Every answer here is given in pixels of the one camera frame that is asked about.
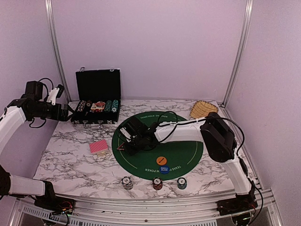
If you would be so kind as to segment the right aluminium frame post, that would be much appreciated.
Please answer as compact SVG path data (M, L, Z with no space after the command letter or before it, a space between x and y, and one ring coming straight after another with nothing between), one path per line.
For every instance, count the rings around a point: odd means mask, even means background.
M236 79L238 77L241 59L242 59L244 50L246 48L246 43L247 43L248 34L249 34L249 30L250 30L251 17L252 17L252 12L253 12L253 3L254 3L253 0L246 1L246 7L245 7L242 29L241 29L241 34L240 34L239 43L238 43L238 49L237 49L236 57L235 57L234 64L232 67L230 80L227 85L226 93L225 93L223 101L222 101L223 107L226 107L228 105L231 94L234 90Z

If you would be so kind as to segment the green chips row in case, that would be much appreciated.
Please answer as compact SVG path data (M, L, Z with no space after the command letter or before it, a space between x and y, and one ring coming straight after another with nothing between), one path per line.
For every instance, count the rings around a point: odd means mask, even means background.
M111 100L108 100L105 104L105 108L104 108L104 111L106 113L109 113L111 111L111 106L112 106L112 101Z

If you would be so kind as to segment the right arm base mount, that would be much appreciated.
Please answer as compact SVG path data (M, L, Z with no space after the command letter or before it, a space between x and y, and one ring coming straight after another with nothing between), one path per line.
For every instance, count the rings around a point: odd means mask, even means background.
M221 216L248 211L258 207L257 201L248 201L247 199L240 200L237 198L220 200L217 201L216 204L216 210Z

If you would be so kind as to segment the orange big blind button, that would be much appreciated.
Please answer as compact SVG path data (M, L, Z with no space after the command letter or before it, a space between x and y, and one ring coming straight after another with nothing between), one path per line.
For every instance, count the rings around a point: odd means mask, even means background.
M156 159L156 163L157 163L157 165L159 165L159 166L166 165L166 164L167 164L167 158L164 157L164 156L159 156L159 157Z

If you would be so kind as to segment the red playing card deck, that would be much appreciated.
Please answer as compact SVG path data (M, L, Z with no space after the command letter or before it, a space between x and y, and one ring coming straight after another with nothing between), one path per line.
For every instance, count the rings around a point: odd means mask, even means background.
M98 158L104 157L110 153L108 144L105 139L89 144L90 153Z

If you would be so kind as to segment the black triangular dealer button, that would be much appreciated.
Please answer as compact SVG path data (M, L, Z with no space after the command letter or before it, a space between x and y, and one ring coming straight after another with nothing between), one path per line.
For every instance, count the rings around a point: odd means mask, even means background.
M124 144L121 144L121 145L117 148L117 150L119 150L119 151L124 151L124 150L125 150Z

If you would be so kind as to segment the brown chips in case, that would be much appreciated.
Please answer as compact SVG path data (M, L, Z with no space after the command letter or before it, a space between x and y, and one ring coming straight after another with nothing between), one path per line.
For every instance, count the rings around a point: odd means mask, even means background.
M86 102L86 107L87 107L87 108L90 108L91 105L92 105L92 101L91 101L91 100L88 100L88 101Z

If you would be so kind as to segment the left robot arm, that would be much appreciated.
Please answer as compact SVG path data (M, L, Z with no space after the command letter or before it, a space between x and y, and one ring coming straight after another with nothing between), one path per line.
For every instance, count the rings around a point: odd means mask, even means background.
M0 117L0 149L4 150L12 138L24 132L26 123L33 128L37 118L44 122L68 121L74 111L56 101L63 91L61 84L48 89L43 79L27 82L25 93L12 100ZM72 210L75 203L71 198L57 195L50 181L16 176L4 168L0 169L0 195L32 196L36 206L52 211Z

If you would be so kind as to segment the teal chips row in case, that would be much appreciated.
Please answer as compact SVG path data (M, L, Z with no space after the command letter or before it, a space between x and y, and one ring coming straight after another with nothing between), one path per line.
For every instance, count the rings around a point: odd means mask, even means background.
M118 106L119 106L119 101L113 100L112 105L111 105L111 112L113 112L113 113L117 112Z

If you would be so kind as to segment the round green poker mat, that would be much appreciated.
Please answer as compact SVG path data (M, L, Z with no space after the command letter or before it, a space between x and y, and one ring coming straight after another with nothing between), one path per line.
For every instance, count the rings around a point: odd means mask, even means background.
M119 131L127 121L115 130L111 146L116 161L128 173L146 180L171 180L184 176L198 165L204 145L196 141L160 144L152 150L147 148L129 155L122 146L126 139Z

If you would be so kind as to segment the woven bamboo tray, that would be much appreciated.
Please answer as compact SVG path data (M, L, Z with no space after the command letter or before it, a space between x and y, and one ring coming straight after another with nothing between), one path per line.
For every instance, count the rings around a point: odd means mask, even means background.
M210 102L204 100L198 100L193 105L190 111L190 117L197 119L201 117L206 117L211 112L218 113L218 107Z

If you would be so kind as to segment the beige blue chips in case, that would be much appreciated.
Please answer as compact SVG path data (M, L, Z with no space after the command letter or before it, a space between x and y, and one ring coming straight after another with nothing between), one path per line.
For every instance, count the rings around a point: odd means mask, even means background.
M77 112L82 112L85 108L85 105L86 105L86 102L84 100L80 101L78 106L77 106L76 111Z

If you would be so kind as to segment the red black chip stack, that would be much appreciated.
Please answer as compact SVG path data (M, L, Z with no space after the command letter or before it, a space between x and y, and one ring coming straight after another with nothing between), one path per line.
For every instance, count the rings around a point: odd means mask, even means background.
M155 190L161 190L163 187L163 181L161 178L154 178L152 180L152 186Z

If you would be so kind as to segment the card deck in case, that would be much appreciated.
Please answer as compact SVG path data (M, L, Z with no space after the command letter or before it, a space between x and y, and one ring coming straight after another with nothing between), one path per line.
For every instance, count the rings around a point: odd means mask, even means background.
M98 101L96 103L92 103L91 108L90 108L90 112L101 112L103 111L105 108L105 102L103 101Z

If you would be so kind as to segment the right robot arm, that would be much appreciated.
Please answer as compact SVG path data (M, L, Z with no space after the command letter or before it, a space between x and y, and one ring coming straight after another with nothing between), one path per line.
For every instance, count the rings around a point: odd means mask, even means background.
M248 175L248 168L239 155L235 134L227 125L229 119L210 112L208 116L188 121L156 121L150 126L131 117L118 129L125 138L124 150L130 155L160 144L184 141L202 142L209 157L220 163L234 185L236 197L233 207L243 211L255 201L255 184Z

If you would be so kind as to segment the teal chip stack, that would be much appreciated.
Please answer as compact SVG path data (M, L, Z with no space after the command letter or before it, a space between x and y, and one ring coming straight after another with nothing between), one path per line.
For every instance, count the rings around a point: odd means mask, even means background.
M177 187L181 190L187 187L187 180L183 177L177 179Z

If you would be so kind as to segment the black poker chip case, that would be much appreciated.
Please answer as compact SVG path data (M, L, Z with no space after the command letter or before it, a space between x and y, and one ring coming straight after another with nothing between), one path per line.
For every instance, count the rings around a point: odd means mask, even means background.
M121 76L120 69L101 69L101 70L81 70L76 72L79 102L91 100L92 103L98 101L107 102L108 100L118 100L117 112L106 113L90 112L90 108L85 106L82 112L75 110L75 115L71 118L74 124L102 125L116 124L119 119L121 105Z

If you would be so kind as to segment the blue small blind button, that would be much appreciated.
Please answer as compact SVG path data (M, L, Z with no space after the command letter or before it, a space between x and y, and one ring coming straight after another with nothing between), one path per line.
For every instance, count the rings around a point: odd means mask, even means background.
M161 174L168 174L170 172L170 167L167 165L160 166L159 171Z

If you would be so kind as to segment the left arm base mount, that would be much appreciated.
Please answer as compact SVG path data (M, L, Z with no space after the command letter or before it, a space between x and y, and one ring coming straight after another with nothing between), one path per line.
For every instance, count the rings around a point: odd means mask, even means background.
M61 213L72 214L75 206L75 200L63 197L58 197L54 201L36 198L34 205L43 209L51 210L54 215Z

